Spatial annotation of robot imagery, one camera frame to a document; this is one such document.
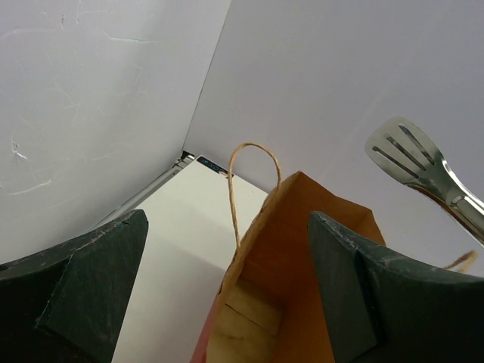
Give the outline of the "red paper bag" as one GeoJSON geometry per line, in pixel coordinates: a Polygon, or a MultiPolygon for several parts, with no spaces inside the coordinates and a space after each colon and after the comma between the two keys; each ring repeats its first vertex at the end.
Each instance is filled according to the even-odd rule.
{"type": "Polygon", "coordinates": [[[323,213],[386,247],[373,213],[302,172],[279,178],[244,233],[192,355],[194,362],[337,362],[309,249],[323,213]]]}

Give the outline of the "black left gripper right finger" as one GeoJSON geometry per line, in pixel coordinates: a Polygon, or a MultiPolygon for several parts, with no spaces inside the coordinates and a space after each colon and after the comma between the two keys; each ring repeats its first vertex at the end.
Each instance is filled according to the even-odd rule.
{"type": "Polygon", "coordinates": [[[483,279],[428,265],[313,212],[309,249],[337,362],[481,362],[483,279]]]}

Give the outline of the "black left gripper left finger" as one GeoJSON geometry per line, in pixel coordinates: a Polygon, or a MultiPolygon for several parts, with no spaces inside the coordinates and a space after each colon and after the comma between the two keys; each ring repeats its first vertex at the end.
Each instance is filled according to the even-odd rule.
{"type": "Polygon", "coordinates": [[[3,362],[110,362],[148,232],[132,210],[1,266],[3,362]]]}

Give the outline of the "metal kitchen tongs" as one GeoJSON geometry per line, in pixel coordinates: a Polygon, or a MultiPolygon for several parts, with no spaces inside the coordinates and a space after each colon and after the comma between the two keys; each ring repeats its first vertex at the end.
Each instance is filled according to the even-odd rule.
{"type": "Polygon", "coordinates": [[[483,245],[483,202],[413,122],[399,116],[386,121],[369,136],[365,152],[387,175],[437,203],[483,245]]]}

